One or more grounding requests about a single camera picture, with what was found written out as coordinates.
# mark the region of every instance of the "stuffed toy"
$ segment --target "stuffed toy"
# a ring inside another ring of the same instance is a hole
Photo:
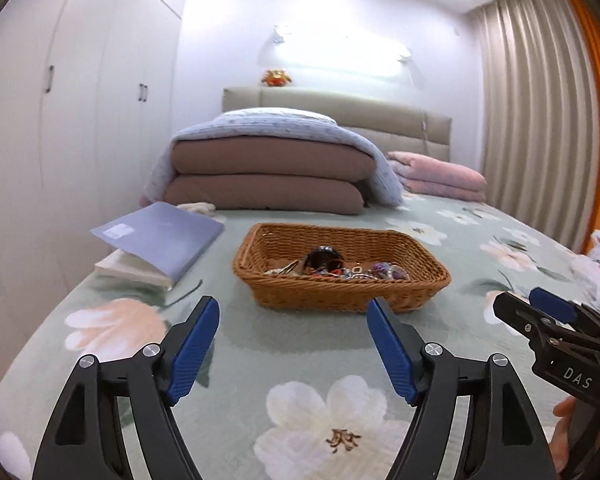
[[[283,69],[267,70],[262,77],[262,82],[266,83],[267,86],[286,86],[287,83],[291,83],[289,74]]]

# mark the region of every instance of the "book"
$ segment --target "book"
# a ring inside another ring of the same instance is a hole
[[[91,230],[116,249],[95,269],[172,288],[223,230],[212,218],[156,202]]]

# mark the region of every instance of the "upholstered headboard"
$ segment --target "upholstered headboard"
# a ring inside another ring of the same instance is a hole
[[[371,140],[383,153],[424,153],[449,160],[451,118],[419,108],[304,88],[225,88],[222,111],[255,107],[308,110]]]

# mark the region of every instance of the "wicker basket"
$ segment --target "wicker basket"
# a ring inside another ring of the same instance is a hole
[[[391,262],[403,267],[411,279],[344,281],[265,274],[302,259],[320,245],[335,247],[348,266]],[[235,256],[234,272],[251,287],[262,306],[352,312],[364,312],[376,296],[383,296],[396,312],[414,310],[451,281],[448,270],[403,233],[302,224],[254,225]]]

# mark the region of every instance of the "blue gripper pad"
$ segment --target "blue gripper pad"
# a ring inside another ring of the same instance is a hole
[[[219,323],[218,302],[210,298],[173,360],[171,384],[165,392],[171,406],[191,391]]]
[[[573,323],[578,317],[571,303],[547,292],[544,288],[536,287],[532,290],[529,293],[529,303],[533,308],[563,323]]]
[[[369,301],[366,306],[366,325],[395,392],[413,406],[418,391],[413,381],[411,360],[376,300]]]

